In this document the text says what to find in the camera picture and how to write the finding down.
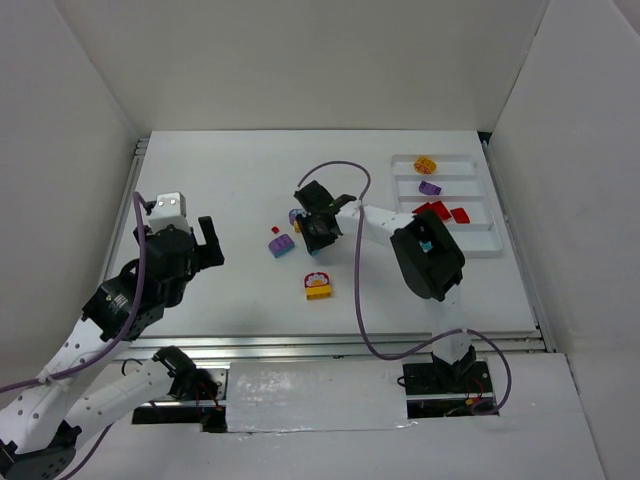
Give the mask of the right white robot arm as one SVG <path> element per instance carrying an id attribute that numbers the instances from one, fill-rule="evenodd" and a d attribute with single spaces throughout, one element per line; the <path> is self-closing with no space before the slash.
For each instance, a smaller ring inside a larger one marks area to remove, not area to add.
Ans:
<path id="1" fill-rule="evenodd" d="M 431 346 L 435 375 L 443 386 L 463 383 L 476 360 L 475 348 L 461 327 L 435 327 L 431 339 L 404 353 L 384 354 L 366 331 L 361 306 L 361 247 L 365 240 L 389 247 L 408 289 L 424 301 L 451 308 L 446 300 L 463 279 L 466 260 L 440 217 L 433 211 L 401 213 L 372 206 L 353 195 L 333 197 L 317 181 L 298 188 L 294 198 L 302 207 L 296 216 L 309 254 L 355 236 L 354 308 L 358 329 L 368 350 L 382 360 L 401 360 Z"/>

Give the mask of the yellow curved lego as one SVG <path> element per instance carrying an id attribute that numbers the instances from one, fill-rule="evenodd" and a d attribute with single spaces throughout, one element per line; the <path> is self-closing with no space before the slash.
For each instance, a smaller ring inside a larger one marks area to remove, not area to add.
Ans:
<path id="1" fill-rule="evenodd" d="M 421 175 L 431 175 L 437 170 L 437 163 L 429 157 L 420 156 L 413 163 L 414 170 Z"/>

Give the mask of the red arch lego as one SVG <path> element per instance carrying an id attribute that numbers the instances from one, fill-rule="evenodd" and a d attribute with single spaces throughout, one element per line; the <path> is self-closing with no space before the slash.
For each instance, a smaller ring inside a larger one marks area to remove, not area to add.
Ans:
<path id="1" fill-rule="evenodd" d="M 442 201 L 426 202 L 414 209 L 413 213 L 418 215 L 427 211 L 435 213 L 443 222 L 452 218 L 452 214 Z"/>

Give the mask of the purple fan lego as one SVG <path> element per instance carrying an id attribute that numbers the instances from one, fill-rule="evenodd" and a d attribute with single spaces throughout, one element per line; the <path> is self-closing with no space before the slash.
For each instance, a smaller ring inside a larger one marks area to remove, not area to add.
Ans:
<path id="1" fill-rule="evenodd" d="M 421 181 L 418 186 L 418 191 L 425 196 L 439 196 L 442 188 L 434 183 Z"/>

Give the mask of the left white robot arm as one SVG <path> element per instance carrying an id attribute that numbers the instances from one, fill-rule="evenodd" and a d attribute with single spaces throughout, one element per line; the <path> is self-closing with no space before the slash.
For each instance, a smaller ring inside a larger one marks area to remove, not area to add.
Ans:
<path id="1" fill-rule="evenodd" d="M 159 349 L 114 383 L 88 390 L 146 327 L 182 301 L 197 273 L 223 265 L 212 219 L 201 217 L 198 223 L 204 244 L 197 243 L 191 229 L 147 227 L 144 281 L 137 281 L 139 262 L 132 260 L 103 282 L 35 385 L 2 409 L 2 478 L 56 478 L 99 430 L 145 402 L 165 396 L 215 400 L 218 386 L 211 374 L 175 346 Z"/>

